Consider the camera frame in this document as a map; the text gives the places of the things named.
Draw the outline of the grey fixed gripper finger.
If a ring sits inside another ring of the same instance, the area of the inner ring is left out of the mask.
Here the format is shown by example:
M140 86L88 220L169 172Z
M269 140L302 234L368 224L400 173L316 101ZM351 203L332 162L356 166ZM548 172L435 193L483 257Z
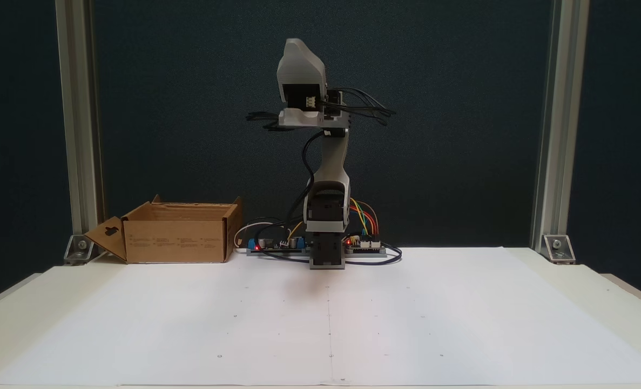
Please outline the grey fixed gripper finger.
M288 38L276 69L278 86L315 84L327 86L325 64L298 38Z

